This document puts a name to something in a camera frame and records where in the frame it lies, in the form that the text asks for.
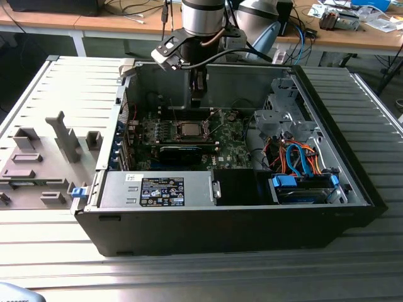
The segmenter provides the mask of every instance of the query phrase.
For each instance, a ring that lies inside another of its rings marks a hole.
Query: slotted metal surface
[[[89,58],[82,60],[89,64]],[[344,70],[335,72],[346,75]],[[325,82],[323,91],[343,82],[363,95],[354,79],[333,77],[335,85]],[[314,82],[322,83],[324,76],[318,78]],[[369,109],[329,110],[337,116],[382,116],[375,103],[368,105]],[[340,125],[351,124],[341,119]],[[393,143],[401,141],[396,133],[345,135],[357,152],[379,156],[383,142],[391,144],[385,151],[393,153]],[[391,171],[401,177],[393,159],[364,166],[372,177],[390,177]],[[0,211],[0,280],[58,302],[403,301],[403,188],[378,181],[389,210],[366,228],[352,229],[318,250],[106,258],[67,210]],[[173,232],[169,226],[166,231]]]
[[[403,129],[358,75],[326,67],[304,72],[383,199],[395,201],[395,190],[403,190]]]

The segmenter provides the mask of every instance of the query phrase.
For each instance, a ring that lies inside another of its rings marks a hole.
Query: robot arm
[[[219,50],[222,37],[241,37],[241,30],[229,23],[223,26],[225,0],[182,0],[182,24],[180,30],[172,32],[151,53],[152,58],[164,69],[177,70],[183,64],[194,66],[190,69],[191,106],[199,107],[202,97],[207,92],[207,70],[202,62],[212,58]],[[242,51],[257,51],[242,48]]]

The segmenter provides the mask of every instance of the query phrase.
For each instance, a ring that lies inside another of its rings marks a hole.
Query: warning label
[[[143,178],[141,206],[184,206],[182,177]]]

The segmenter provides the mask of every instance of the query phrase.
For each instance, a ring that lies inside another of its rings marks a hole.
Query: lab floor
[[[45,53],[75,55],[74,46],[68,37],[19,34],[16,35],[16,41],[18,42],[16,48],[4,45],[0,49],[0,122],[6,117],[5,111],[9,111],[14,106],[25,87],[47,58]],[[85,41],[87,53],[97,57],[126,57],[123,41],[117,43],[116,40],[113,40],[113,45],[110,42],[108,39],[88,39]],[[136,42],[137,44],[132,45],[130,51],[135,50],[142,57],[149,53],[156,43]],[[384,66],[373,55],[359,55],[357,58],[349,60],[347,68],[359,73],[372,89],[376,89],[383,76],[380,69]],[[381,100],[396,117],[402,114],[395,106],[395,100],[403,98],[402,83],[403,74],[397,75],[381,95]]]

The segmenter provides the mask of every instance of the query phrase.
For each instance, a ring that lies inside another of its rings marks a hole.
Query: blue clip
[[[273,178],[274,187],[296,187],[297,181],[291,175],[276,175]]]
[[[337,187],[339,185],[339,179],[336,175],[332,175],[330,177],[330,180],[332,181],[333,186]]]
[[[88,187],[75,187],[71,192],[71,196],[73,198],[85,198],[87,197],[87,188]]]

